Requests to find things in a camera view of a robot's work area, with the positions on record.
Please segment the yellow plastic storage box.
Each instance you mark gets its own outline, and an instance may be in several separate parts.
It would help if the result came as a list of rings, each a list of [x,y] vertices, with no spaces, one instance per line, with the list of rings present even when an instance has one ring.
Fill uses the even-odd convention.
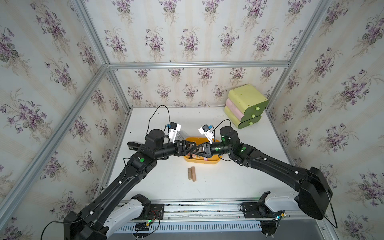
[[[199,145],[207,142],[208,140],[204,138],[198,138],[198,137],[187,137],[186,141],[195,142],[197,145]],[[210,165],[215,165],[221,160],[218,155],[213,155],[213,157],[211,158],[204,158],[197,155],[193,155],[191,157],[191,155],[187,155],[187,156],[184,156],[184,159],[189,163],[210,164]]]

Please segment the beige lipstick tube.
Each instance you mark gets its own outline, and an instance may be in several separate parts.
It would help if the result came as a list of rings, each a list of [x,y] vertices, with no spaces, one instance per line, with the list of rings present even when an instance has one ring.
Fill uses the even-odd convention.
[[[188,179],[192,180],[192,168],[188,168]]]

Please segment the tan lipstick tube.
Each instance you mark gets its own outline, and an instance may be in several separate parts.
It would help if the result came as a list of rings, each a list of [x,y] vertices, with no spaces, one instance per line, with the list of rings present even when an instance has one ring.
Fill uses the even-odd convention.
[[[193,182],[197,181],[196,168],[195,167],[192,167],[192,180],[193,180]]]

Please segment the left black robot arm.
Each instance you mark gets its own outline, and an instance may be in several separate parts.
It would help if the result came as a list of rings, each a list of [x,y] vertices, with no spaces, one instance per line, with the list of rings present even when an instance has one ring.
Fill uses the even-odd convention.
[[[150,131],[145,143],[136,147],[137,151],[128,158],[116,179],[79,213],[70,212],[65,217],[66,240],[106,240],[125,223],[141,215],[144,208],[151,204],[142,195],[135,196],[124,208],[116,207],[157,165],[158,160],[169,156],[186,156],[197,145],[185,140],[165,142],[165,138],[162,130]]]

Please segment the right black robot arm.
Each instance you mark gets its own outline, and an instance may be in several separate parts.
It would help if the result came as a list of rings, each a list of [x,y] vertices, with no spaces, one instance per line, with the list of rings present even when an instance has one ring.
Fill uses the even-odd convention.
[[[320,169],[311,167],[308,170],[270,157],[257,148],[242,143],[232,127],[223,127],[220,133],[220,142],[193,144],[189,152],[204,158],[227,154],[238,165],[262,171],[298,192],[294,201],[309,217],[316,220],[325,217],[331,206],[333,192]]]

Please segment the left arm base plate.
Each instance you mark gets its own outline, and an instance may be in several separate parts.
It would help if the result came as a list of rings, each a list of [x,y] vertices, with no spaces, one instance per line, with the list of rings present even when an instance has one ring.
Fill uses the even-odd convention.
[[[150,204],[144,207],[141,215],[134,219],[134,221],[145,221],[145,220],[162,220],[164,218],[164,204]]]

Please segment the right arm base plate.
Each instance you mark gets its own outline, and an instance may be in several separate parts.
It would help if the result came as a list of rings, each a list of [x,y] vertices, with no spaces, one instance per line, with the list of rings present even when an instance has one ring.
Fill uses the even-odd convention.
[[[249,202],[242,203],[239,210],[244,214],[246,219],[280,219],[285,212],[274,212],[264,203]]]

